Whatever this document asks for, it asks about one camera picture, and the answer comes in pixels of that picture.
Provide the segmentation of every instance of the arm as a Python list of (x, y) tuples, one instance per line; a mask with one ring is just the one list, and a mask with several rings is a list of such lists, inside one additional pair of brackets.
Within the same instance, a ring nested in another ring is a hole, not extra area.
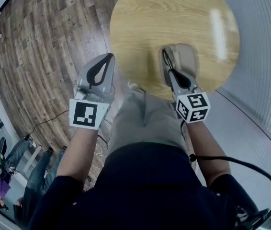
[(23, 203), (23, 198), (20, 197), (17, 201), (16, 201), (16, 205), (21, 207), (22, 206), (22, 203)]
[[(197, 156), (226, 156), (203, 122), (187, 125), (190, 139)], [(208, 186), (223, 174), (231, 174), (229, 163), (223, 160), (198, 160)]]
[(58, 166), (57, 176), (70, 176), (84, 185), (92, 164), (97, 135), (97, 130), (77, 128)]

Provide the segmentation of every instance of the person standing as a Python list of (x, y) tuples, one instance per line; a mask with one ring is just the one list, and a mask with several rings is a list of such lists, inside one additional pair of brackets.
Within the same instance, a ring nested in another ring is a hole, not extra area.
[[(198, 161), (207, 187), (201, 185), (180, 126), (168, 101), (131, 88), (113, 121), (94, 187), (82, 191), (98, 131), (78, 128), (30, 229), (227, 230), (239, 220), (238, 211), (256, 213), (227, 161)], [(225, 155), (203, 122), (187, 129), (196, 155)]]
[(8, 207), (5, 205), (4, 198), (11, 188), (9, 186), (11, 176), (14, 175), (16, 167), (19, 164), (26, 150), (29, 149), (32, 145), (34, 145), (34, 142), (30, 138), (20, 139), (2, 162), (4, 170), (0, 177), (0, 209), (9, 210)]
[(28, 229), (29, 222), (34, 214), (36, 205), (39, 203), (42, 196), (47, 192), (49, 186), (56, 177), (57, 168), (65, 150), (66, 147), (64, 146), (59, 152), (54, 166), (48, 172), (45, 178), (44, 174), (46, 167), (50, 162), (54, 150), (50, 147), (46, 152), (43, 153), (41, 159), (38, 161), (29, 176), (24, 196), (17, 200), (16, 205), (13, 205), (14, 221), (22, 230)]

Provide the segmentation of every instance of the black cable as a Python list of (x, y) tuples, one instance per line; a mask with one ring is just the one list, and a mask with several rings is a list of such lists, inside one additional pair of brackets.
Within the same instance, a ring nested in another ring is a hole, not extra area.
[(182, 122), (181, 122), (181, 124), (180, 124), (180, 131), (181, 131), (181, 133), (182, 133), (182, 126), (183, 126), (184, 123), (185, 123), (185, 121), (182, 120)]
[(114, 89), (114, 93), (113, 93), (113, 97), (115, 96), (115, 92), (116, 92), (116, 90), (115, 90), (115, 87), (114, 87), (114, 85), (112, 84), (112, 87), (113, 87), (113, 89)]
[(166, 64), (170, 69), (174, 69), (173, 63), (172, 63), (172, 61), (170, 60), (170, 57), (169, 57), (169, 55), (168, 55), (168, 53), (166, 52), (165, 49), (162, 49), (162, 57), (163, 57), (163, 60), (164, 60), (165, 64)]
[(234, 162), (234, 163), (238, 163), (240, 165), (246, 166), (250, 169), (253, 169), (255, 171), (257, 171), (258, 173), (264, 175), (265, 177), (267, 177), (270, 181), (271, 181), (271, 175), (269, 173), (267, 173), (266, 171), (264, 171), (263, 169), (259, 168), (258, 166), (251, 164), (251, 163), (247, 163), (238, 159), (234, 159), (231, 157), (227, 157), (227, 156), (195, 156), (194, 154), (190, 155), (190, 161), (194, 162), (196, 159), (201, 159), (201, 160), (225, 160), (225, 161), (230, 161), (230, 162)]
[(111, 125), (111, 126), (112, 126), (112, 123), (111, 123), (109, 120), (104, 119), (104, 121), (105, 121), (105, 122), (107, 122), (109, 125)]
[(106, 142), (106, 140), (104, 138), (101, 137), (100, 134), (97, 135), (98, 138), (102, 139), (104, 143), (106, 143), (108, 145), (108, 142)]
[[(254, 165), (254, 164), (247, 163), (247, 162), (244, 162), (244, 161), (241, 161), (241, 160), (238, 160), (238, 159), (234, 159), (234, 158), (227, 157), (227, 156), (195, 156), (194, 154), (190, 155), (190, 161), (191, 162), (195, 161), (196, 159), (201, 159), (201, 160), (225, 160), (225, 161), (238, 163), (240, 165), (243, 165), (243, 166), (246, 166), (246, 167), (248, 167), (250, 169), (253, 169), (254, 171), (264, 175), (265, 177), (267, 177), (271, 181), (271, 175), (269, 173), (267, 173), (266, 171), (264, 171), (263, 169), (259, 168), (258, 166)], [(256, 229), (257, 227), (262, 225), (270, 217), (271, 217), (271, 210), (269, 212), (267, 212), (267, 214), (261, 218), (261, 221), (257, 221), (253, 225), (253, 229)]]
[(12, 157), (13, 157), (13, 155), (16, 153), (16, 151), (21, 147), (21, 145), (24, 143), (24, 141), (27, 140), (27, 139), (30, 137), (30, 135), (34, 132), (35, 128), (37, 128), (39, 125), (48, 123), (49, 121), (52, 121), (52, 120), (56, 119), (57, 117), (59, 117), (60, 115), (66, 113), (66, 112), (69, 112), (69, 110), (66, 110), (66, 111), (64, 111), (64, 112), (62, 112), (62, 113), (60, 113), (60, 114), (58, 114), (58, 115), (55, 116), (54, 118), (49, 119), (49, 120), (47, 120), (47, 121), (44, 121), (44, 122), (42, 122), (42, 123), (37, 124), (36, 126), (34, 126), (34, 129), (32, 130), (32, 132), (30, 132), (28, 135), (25, 136), (25, 139), (21, 142), (21, 144), (17, 147), (17, 149), (15, 149), (15, 151), (14, 151), (14, 153), (11, 155), (10, 159), (9, 159), (8, 161), (5, 162), (5, 167), (3, 168), (3, 171), (4, 171), (4, 170), (6, 169), (6, 167), (8, 166), (10, 160), (12, 159)]

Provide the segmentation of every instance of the hardwood floor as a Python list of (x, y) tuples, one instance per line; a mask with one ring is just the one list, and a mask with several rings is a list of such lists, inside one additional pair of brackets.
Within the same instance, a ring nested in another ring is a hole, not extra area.
[[(77, 75), (90, 59), (111, 51), (109, 26), (117, 0), (11, 0), (0, 16), (0, 97), (20, 136), (35, 125), (68, 110)], [(121, 91), (115, 74), (116, 101), (107, 116), (119, 108)], [(100, 130), (107, 139), (109, 124)], [(59, 151), (74, 129), (68, 112), (38, 126), (32, 138), (43, 150)], [(89, 176), (94, 181), (105, 159), (99, 146)]]

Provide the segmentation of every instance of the wooden tabletop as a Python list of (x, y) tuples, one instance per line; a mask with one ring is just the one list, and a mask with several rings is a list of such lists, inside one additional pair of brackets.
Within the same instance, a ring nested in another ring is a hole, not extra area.
[(172, 96), (158, 59), (164, 45), (185, 43), (194, 49), (196, 80), (208, 93), (225, 83), (239, 53), (237, 23), (224, 0), (118, 0), (110, 37), (126, 78), (166, 99)]

